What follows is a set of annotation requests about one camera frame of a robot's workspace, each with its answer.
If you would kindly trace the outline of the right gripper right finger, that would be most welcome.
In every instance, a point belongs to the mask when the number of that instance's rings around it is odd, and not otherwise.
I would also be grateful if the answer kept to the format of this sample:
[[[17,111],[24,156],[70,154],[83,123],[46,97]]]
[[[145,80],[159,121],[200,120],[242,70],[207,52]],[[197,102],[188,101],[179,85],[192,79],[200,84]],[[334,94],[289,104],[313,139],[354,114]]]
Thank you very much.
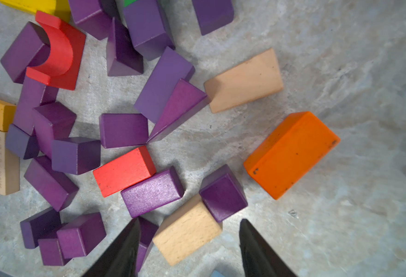
[[[241,220],[239,239],[246,277],[296,277],[247,219]]]

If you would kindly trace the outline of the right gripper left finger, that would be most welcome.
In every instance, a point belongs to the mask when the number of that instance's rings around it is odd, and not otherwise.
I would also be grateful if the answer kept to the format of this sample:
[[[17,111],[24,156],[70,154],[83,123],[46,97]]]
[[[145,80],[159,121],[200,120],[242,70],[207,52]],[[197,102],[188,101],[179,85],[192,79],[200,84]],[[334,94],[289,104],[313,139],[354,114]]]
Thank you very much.
[[[132,219],[83,277],[137,277],[140,223]]]

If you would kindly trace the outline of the purple long brick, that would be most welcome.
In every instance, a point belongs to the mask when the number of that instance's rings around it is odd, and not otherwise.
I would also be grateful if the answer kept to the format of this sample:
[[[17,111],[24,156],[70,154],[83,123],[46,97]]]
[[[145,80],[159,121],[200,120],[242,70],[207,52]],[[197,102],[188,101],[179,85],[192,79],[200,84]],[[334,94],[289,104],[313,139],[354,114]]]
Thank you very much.
[[[52,169],[47,156],[32,159],[24,178],[57,212],[67,208],[79,191],[64,173]]]

